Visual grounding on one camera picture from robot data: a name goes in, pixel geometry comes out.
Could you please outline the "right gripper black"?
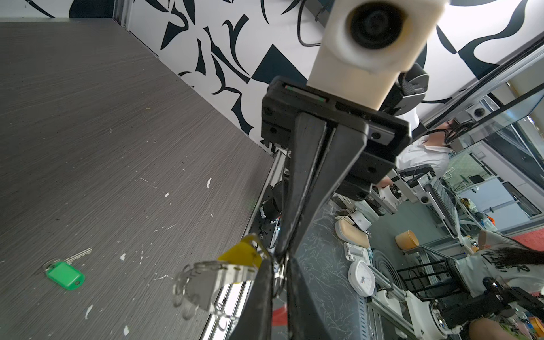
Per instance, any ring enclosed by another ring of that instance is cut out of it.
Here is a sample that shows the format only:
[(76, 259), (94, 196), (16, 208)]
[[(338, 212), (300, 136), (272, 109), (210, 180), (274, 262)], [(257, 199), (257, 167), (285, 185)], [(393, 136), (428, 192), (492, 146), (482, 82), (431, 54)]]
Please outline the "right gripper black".
[(338, 193), (362, 201), (412, 141), (408, 122), (276, 77), (262, 100), (262, 137), (290, 153), (275, 259), (293, 256)]

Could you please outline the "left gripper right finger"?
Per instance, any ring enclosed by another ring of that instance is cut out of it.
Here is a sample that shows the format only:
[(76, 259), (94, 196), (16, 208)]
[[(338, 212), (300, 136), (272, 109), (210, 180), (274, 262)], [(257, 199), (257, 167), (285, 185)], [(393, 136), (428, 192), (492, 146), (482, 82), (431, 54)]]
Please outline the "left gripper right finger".
[(286, 278), (288, 338), (331, 339), (313, 303), (303, 272), (296, 259), (290, 259)]

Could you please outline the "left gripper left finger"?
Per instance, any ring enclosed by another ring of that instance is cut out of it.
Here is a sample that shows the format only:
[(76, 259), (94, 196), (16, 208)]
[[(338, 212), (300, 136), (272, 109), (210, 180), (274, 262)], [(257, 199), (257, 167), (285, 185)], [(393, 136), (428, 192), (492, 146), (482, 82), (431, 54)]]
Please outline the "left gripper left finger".
[(245, 308), (229, 340), (270, 339), (272, 300), (273, 264), (269, 259), (265, 259), (258, 270)]

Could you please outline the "red capped key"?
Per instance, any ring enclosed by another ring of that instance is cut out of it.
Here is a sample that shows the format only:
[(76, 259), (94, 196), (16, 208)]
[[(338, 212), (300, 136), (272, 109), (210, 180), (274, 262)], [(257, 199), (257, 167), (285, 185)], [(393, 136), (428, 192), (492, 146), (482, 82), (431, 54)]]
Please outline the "red capped key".
[(272, 313), (271, 324), (273, 327), (286, 327), (288, 325), (288, 306), (283, 305)]

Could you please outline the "yellow capped key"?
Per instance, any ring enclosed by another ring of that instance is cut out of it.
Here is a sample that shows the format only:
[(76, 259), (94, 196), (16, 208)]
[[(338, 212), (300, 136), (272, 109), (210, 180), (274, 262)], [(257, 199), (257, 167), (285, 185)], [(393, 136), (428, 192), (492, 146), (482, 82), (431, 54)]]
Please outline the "yellow capped key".
[(235, 246), (219, 256), (218, 261), (259, 269), (263, 260), (270, 258), (271, 255), (263, 246), (260, 237), (252, 233), (243, 237)]

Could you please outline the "green capped key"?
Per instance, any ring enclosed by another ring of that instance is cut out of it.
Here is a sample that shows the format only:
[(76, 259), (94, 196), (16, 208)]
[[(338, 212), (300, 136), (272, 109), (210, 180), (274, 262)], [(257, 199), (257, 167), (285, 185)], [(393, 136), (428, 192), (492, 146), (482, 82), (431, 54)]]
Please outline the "green capped key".
[(79, 289), (85, 282), (86, 276), (72, 266), (73, 262), (92, 253), (92, 248), (85, 249), (64, 260), (52, 259), (42, 265), (45, 276), (65, 290)]

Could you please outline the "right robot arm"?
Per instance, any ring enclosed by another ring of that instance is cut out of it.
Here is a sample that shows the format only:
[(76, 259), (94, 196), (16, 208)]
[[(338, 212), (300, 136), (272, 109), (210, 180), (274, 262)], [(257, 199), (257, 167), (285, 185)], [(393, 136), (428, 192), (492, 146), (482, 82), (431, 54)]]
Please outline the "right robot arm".
[(276, 259), (294, 255), (333, 194), (362, 201), (394, 169), (412, 141), (401, 116), (422, 102), (428, 83), (414, 65), (373, 110), (285, 77), (273, 80), (262, 101), (262, 137), (288, 152)]

